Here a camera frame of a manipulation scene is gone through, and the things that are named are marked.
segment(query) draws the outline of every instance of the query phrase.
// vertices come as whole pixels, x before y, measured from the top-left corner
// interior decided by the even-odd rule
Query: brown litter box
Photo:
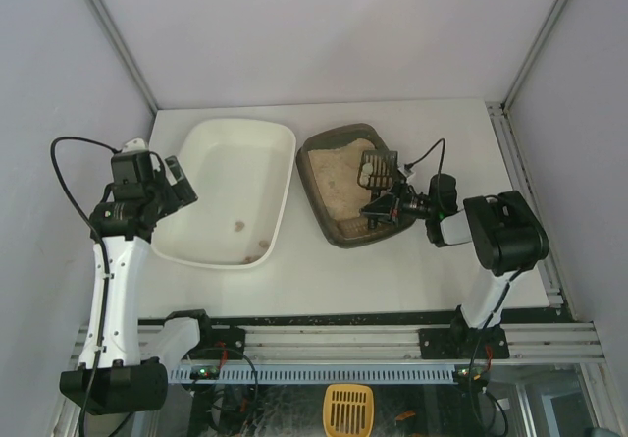
[[[343,248],[366,246],[367,244],[381,241],[409,228],[415,221],[413,218],[405,217],[401,219],[398,226],[380,223],[376,229],[369,230],[367,227],[368,220],[359,216],[359,212],[357,210],[354,210],[355,215],[348,219],[337,220],[331,216],[323,201],[321,190],[317,185],[314,176],[314,168],[310,160],[310,152],[342,149],[352,143],[355,147],[361,143],[361,141],[358,141],[359,139],[366,139],[373,145],[373,147],[368,148],[388,150],[372,126],[366,124],[355,124],[335,128],[334,130],[325,131],[311,137],[303,144],[303,147],[301,147],[296,154],[296,168],[298,169],[298,175],[305,187],[305,193],[307,194],[307,199],[312,206],[316,220],[323,230],[323,234],[327,240],[334,246]],[[352,180],[358,187],[357,166]]]

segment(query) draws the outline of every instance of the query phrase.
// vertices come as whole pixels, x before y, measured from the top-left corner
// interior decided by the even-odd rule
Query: white litter box
[[[294,133],[276,123],[218,119],[195,126],[179,161],[198,201],[158,223],[153,250],[198,267],[264,261],[284,214],[295,147]]]

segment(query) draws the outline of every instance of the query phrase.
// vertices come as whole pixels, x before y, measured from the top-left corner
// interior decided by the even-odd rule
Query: stain
[[[262,258],[261,255],[249,255],[249,256],[244,258],[244,260],[242,261],[242,265],[247,265],[249,263],[256,262],[260,258]]]

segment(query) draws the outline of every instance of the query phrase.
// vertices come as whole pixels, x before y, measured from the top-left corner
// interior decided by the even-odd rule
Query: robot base
[[[493,359],[510,358],[506,334],[498,325],[482,332],[481,329],[469,328],[460,312],[448,328],[425,328],[419,331],[421,358],[424,360],[471,359],[476,350],[475,359],[487,358],[487,346],[493,350]]]

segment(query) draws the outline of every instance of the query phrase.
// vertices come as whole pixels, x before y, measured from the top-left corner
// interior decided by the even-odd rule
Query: black cable
[[[416,164],[418,164],[419,162],[421,162],[422,160],[424,160],[428,155],[430,155],[432,153],[432,151],[434,149],[436,149],[436,147],[441,144],[441,157],[439,159],[439,170],[437,171],[436,175],[436,198],[437,198],[437,202],[439,203],[439,208],[441,209],[441,211],[443,212],[443,214],[455,214],[457,213],[457,211],[450,211],[448,209],[446,209],[443,206],[443,202],[441,201],[441,172],[443,171],[443,163],[445,162],[445,146],[446,146],[446,140],[444,137],[441,137],[439,140],[437,140],[434,145],[432,147],[430,147],[428,149],[428,151],[423,154],[421,157],[419,157],[418,159],[416,159],[414,162],[410,162],[409,164],[404,164],[403,168],[405,170],[410,170],[412,169],[412,167],[414,167]]]
[[[493,403],[491,403],[491,408],[493,408],[493,413],[491,414],[491,422],[489,422],[489,425],[487,427],[487,429],[489,431],[493,430],[493,427],[495,427],[495,423],[497,420],[497,408],[495,406],[493,406]]]
[[[503,288],[503,292],[501,292],[501,297],[499,297],[499,301],[497,302],[497,305],[495,306],[493,311],[491,311],[491,314],[489,315],[489,318],[485,321],[484,325],[482,326],[482,329],[480,330],[480,335],[478,337],[478,342],[475,345],[475,348],[473,350],[473,354],[471,355],[471,361],[469,362],[469,372],[467,374],[468,375],[468,381],[469,381],[469,383],[468,383],[469,390],[472,389],[472,385],[473,385],[473,376],[471,374],[471,370],[473,369],[473,363],[475,362],[475,357],[478,354],[478,349],[480,348],[480,344],[482,344],[482,342],[483,342],[484,335],[486,334],[487,328],[488,328],[489,324],[491,323],[491,321],[493,320],[493,318],[495,317],[496,313],[499,311],[499,309],[503,305],[503,302],[505,301],[506,296],[508,295],[508,292],[510,291],[510,286],[517,279],[517,277],[519,277],[523,272],[524,272],[523,269],[519,269],[516,272],[514,272],[512,275],[510,275],[510,278],[508,279],[508,282],[506,283],[505,287]],[[473,401],[473,399],[471,399],[471,408],[472,408],[473,414],[475,415],[476,420],[478,421],[480,426],[482,426],[484,432],[485,433],[490,432],[490,428],[489,429],[485,429],[484,428],[484,422],[482,421],[482,417],[478,414],[478,410],[476,409],[475,402]],[[505,427],[506,427],[506,430],[507,430],[508,429],[508,422],[507,422],[505,413],[503,414],[503,418],[504,418]]]
[[[489,398],[489,400],[491,400],[494,407],[493,420],[491,422],[491,426],[489,427],[489,429],[492,429],[493,426],[495,425],[495,414],[496,414],[495,407],[497,407],[499,409],[499,412],[501,413],[501,418],[503,419],[503,432],[501,432],[500,434],[493,434],[493,435],[494,437],[506,437],[506,435],[508,435],[508,431],[510,430],[510,426],[508,425],[508,417],[506,416],[506,411],[503,410],[503,407],[501,406],[497,398],[493,396],[491,392],[487,390],[484,392],[484,394],[487,395],[487,398]]]
[[[100,317],[98,319],[98,336],[96,337],[96,346],[98,349],[94,353],[94,362],[92,364],[91,374],[89,375],[89,381],[87,382],[87,388],[85,389],[85,398],[83,399],[82,405],[80,406],[80,414],[78,415],[78,435],[79,437],[84,437],[85,436],[85,413],[87,409],[87,402],[89,401],[91,388],[93,387],[94,379],[96,377],[96,369],[98,368],[98,362],[100,361],[100,354],[101,354],[100,347],[102,346],[103,331],[105,327],[105,316],[107,312],[107,296],[109,293],[109,276],[111,272],[109,269],[109,255],[107,253],[107,247],[105,246],[105,243],[102,240],[102,237],[100,236],[96,228],[91,224],[91,222],[89,222],[89,218],[85,215],[85,213],[83,212],[83,210],[80,208],[79,204],[73,197],[72,193],[70,192],[70,189],[68,188],[68,184],[66,184],[66,181],[63,178],[63,175],[61,173],[61,169],[59,168],[59,164],[57,163],[57,144],[64,140],[76,140],[79,142],[86,142],[88,144],[98,145],[100,147],[109,149],[114,154],[117,154],[120,151],[103,142],[99,142],[93,139],[88,139],[86,137],[62,136],[62,137],[57,137],[50,144],[50,160],[52,161],[52,168],[55,171],[57,180],[59,181],[59,184],[61,185],[61,189],[63,190],[63,192],[66,194],[66,197],[70,201],[70,204],[77,211],[78,216],[80,216],[80,219],[82,219],[83,222],[89,227],[89,230],[92,233],[92,237],[94,238],[96,243],[100,246],[100,249],[102,251],[103,270],[105,272],[105,275],[103,277],[103,291],[102,291],[102,303],[100,306]]]
[[[122,422],[118,424],[118,427],[116,427],[114,431],[109,434],[109,437],[116,437],[116,435],[120,434],[120,432],[122,432],[122,429],[124,429],[125,425],[127,425],[127,422],[129,422],[132,417],[133,412],[129,412],[127,416],[122,420]]]
[[[215,386],[216,386],[216,384],[213,384],[212,386],[210,386],[210,387],[209,387],[209,390],[208,390],[208,391],[211,391],[211,398],[210,398],[210,402],[211,402],[212,404],[216,403],[216,401],[218,401],[218,399],[223,398],[223,396],[225,395],[225,389],[224,389],[224,388],[223,388],[222,390],[215,391],[215,390],[214,390]],[[207,393],[207,392],[206,392],[206,391],[201,391],[200,393],[197,393],[197,394],[196,394],[196,395],[194,395],[194,396],[204,395],[205,393]],[[206,411],[206,413],[209,413],[209,419],[207,420],[207,424],[208,424],[208,425],[209,425],[209,426],[210,426],[213,430],[215,430],[215,431],[218,433],[218,435],[220,435],[220,433],[221,433],[221,429],[220,429],[220,422],[218,422],[218,423],[217,423],[217,422],[214,420],[214,415],[213,415],[213,413],[212,413],[211,407],[210,407],[210,410],[207,410],[207,411]]]
[[[463,397],[467,397],[468,396],[468,398],[470,400],[473,400],[473,397],[471,395],[471,390],[462,391],[462,390],[458,389],[457,386],[453,386],[453,389],[456,390],[458,393],[460,393]],[[495,426],[496,419],[497,419],[497,408],[495,406],[493,406],[493,413],[491,414],[491,422],[487,426],[487,430],[493,429],[493,427]]]
[[[194,351],[195,353],[201,353],[201,352],[215,352],[215,351],[227,351],[230,354],[236,354],[241,356],[244,360],[246,360],[246,362],[248,363],[248,366],[251,367],[251,371],[253,372],[253,379],[255,380],[255,394],[253,396],[253,401],[251,401],[250,407],[247,408],[246,413],[249,414],[250,412],[252,412],[253,410],[255,410],[255,408],[257,407],[257,401],[259,398],[259,380],[257,379],[257,369],[255,368],[255,365],[253,365],[253,362],[251,361],[251,359],[246,356],[246,354],[236,350],[236,349],[231,349],[229,347],[205,347],[203,349],[199,349],[198,351]],[[219,410],[220,412],[233,412],[232,410],[225,410],[223,408],[220,408],[216,405],[214,405],[212,403],[212,408],[215,410]]]
[[[238,410],[228,410],[226,408],[221,408],[220,406],[216,405],[216,402],[221,399],[224,398],[224,395],[220,395],[220,396],[215,396],[214,397],[214,401],[212,402],[212,404],[210,405],[212,410],[219,410],[220,412],[225,412],[227,414],[242,414],[242,412],[238,411]]]

